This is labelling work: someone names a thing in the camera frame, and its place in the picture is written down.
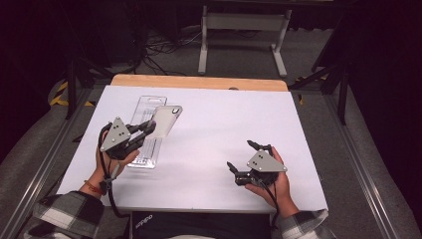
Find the black cable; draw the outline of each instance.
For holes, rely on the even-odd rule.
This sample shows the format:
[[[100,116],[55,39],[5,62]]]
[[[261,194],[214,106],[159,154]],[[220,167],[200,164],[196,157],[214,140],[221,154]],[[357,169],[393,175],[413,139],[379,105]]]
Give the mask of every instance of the black cable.
[[[129,217],[129,214],[120,214],[120,212],[118,212],[117,207],[115,206],[115,202],[114,202],[114,197],[112,196],[112,182],[108,181],[111,179],[111,176],[109,175],[109,167],[111,165],[111,161],[108,164],[108,170],[106,169],[106,163],[105,163],[105,159],[103,156],[103,153],[100,151],[100,147],[103,144],[103,134],[105,133],[106,130],[109,130],[109,128],[111,127],[111,123],[109,123],[108,125],[106,125],[105,127],[103,127],[100,136],[99,136],[99,146],[98,146],[98,151],[99,151],[99,155],[100,155],[100,161],[102,164],[102,168],[103,168],[103,172],[105,174],[105,183],[106,183],[106,191],[108,193],[108,199],[109,199],[109,203],[111,204],[111,208],[112,211],[114,212],[114,215],[118,218],[124,218],[124,217]]]
[[[259,183],[264,187],[264,189],[268,192],[268,194],[270,195],[271,199],[273,199],[274,205],[276,206],[276,214],[274,214],[273,220],[271,222],[271,229],[277,229],[278,227],[276,226],[276,220],[277,217],[280,214],[280,207],[279,204],[277,204],[277,198],[274,196],[274,194],[271,192],[270,188],[268,188],[268,186],[266,184],[263,183],[262,180],[259,180]]]

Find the white paper sheet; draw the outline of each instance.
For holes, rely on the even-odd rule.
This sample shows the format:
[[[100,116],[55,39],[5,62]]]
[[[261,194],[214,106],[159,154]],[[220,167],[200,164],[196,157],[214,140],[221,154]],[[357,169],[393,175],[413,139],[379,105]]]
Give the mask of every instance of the white paper sheet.
[[[129,210],[266,213],[273,208],[234,182],[227,161],[249,171],[250,139],[271,144],[289,169],[301,210],[327,208],[290,93],[111,87],[105,91],[59,193],[78,190],[95,168],[100,130],[119,116],[129,123],[141,96],[164,96],[183,113],[162,142],[154,169],[126,168],[113,182],[116,205]],[[107,197],[103,198],[109,205]]]

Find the hand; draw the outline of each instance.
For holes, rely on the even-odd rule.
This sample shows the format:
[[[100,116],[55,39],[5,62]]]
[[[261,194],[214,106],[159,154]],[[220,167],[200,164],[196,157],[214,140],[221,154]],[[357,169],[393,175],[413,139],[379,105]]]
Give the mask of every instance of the hand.
[[[105,139],[107,134],[107,131],[103,134],[103,140]],[[127,155],[127,157],[124,160],[116,160],[116,159],[110,159],[108,154],[106,154],[105,152],[101,152],[99,151],[99,149],[97,148],[97,152],[96,152],[96,159],[97,159],[97,168],[96,171],[100,172],[103,174],[104,176],[104,170],[102,167],[102,161],[100,158],[100,153],[103,155],[103,160],[105,161],[105,168],[107,170],[107,173],[109,175],[112,174],[112,172],[114,171],[114,168],[120,164],[117,174],[115,176],[119,176],[123,170],[124,167],[128,164],[130,164],[131,162],[134,161],[134,159],[139,155],[139,150],[135,150],[132,151],[130,154]]]
[[[283,163],[282,158],[280,157],[279,153],[274,147],[272,147],[272,152],[273,152],[275,160]],[[253,184],[246,184],[245,188],[263,197],[266,200],[266,202],[270,204],[271,206],[276,207],[273,199],[264,188],[253,185]],[[286,176],[285,172],[279,172],[279,177],[277,178],[276,182],[274,182],[273,185],[269,186],[269,189],[273,193],[273,195],[276,197],[277,204],[280,208],[280,214],[284,218],[289,217],[299,212],[298,207],[296,206],[295,202],[293,201],[291,197],[289,179]]]
[[[105,178],[105,173],[104,173],[103,167],[102,167],[102,161],[100,159],[100,153],[103,155],[103,159],[105,161],[105,167],[106,167],[108,174],[112,174],[112,172],[114,171],[114,168],[118,164],[120,164],[118,171],[115,175],[115,176],[119,176],[123,172],[125,166],[128,165],[129,163],[133,162],[134,159],[139,155],[139,150],[135,150],[135,151],[131,152],[130,154],[127,155],[127,157],[124,160],[115,160],[115,159],[110,159],[109,156],[105,152],[101,152],[97,148],[96,149],[97,166],[96,166],[96,169],[94,170],[93,174],[91,175],[91,177],[88,179],[88,183],[90,185],[92,185],[93,187],[97,188],[97,189],[100,189],[100,182],[104,181],[104,178]],[[80,188],[80,191],[84,192],[86,194],[89,194],[91,196],[94,196],[96,198],[102,197],[102,195],[100,193],[92,191],[90,186],[86,183]]]

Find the flannel shirt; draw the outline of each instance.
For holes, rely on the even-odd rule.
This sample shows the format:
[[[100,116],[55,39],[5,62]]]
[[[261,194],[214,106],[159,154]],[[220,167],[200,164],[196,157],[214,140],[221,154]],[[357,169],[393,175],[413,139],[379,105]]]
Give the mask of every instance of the flannel shirt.
[[[79,191],[46,197],[35,205],[33,212],[33,216],[43,222],[25,232],[24,238],[95,238],[104,210],[100,200]],[[327,217],[326,210],[301,211],[285,219],[278,217],[278,229],[272,232],[272,239],[335,238],[321,225]],[[182,235],[175,238],[205,237]]]

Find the aluminum rail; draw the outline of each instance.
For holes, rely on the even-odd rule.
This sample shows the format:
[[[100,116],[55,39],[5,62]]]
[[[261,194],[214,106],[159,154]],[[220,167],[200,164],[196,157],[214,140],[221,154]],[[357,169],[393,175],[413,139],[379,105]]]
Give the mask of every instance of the aluminum rail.
[[[383,238],[394,239],[400,238],[394,229],[391,219],[385,210],[385,205],[382,202],[381,196],[378,193],[372,177],[363,165],[360,156],[357,152],[357,148],[353,142],[353,139],[348,131],[347,127],[342,125],[337,116],[337,106],[333,96],[324,96],[325,103],[328,106],[329,113],[332,115],[335,125],[340,132],[341,138],[344,145],[347,148],[351,166],[356,173],[357,179],[359,180],[360,186],[362,187],[363,193],[365,194],[366,200],[372,213],[375,217],[376,223],[382,233]]]
[[[59,133],[57,134],[52,146],[50,147],[47,155],[44,157],[40,167],[38,168],[35,176],[32,181],[29,183],[24,196],[16,207],[13,215],[9,219],[6,227],[3,229],[0,238],[17,238],[19,235],[19,230],[24,223],[25,219],[31,213],[32,207],[40,194],[41,189],[44,186],[44,183],[47,180],[47,177],[56,161],[56,155],[60,152],[65,138],[68,135],[70,129],[78,118],[84,103],[87,101],[90,96],[91,89],[82,89],[81,94],[78,99],[78,105],[73,113],[73,115],[62,124]]]

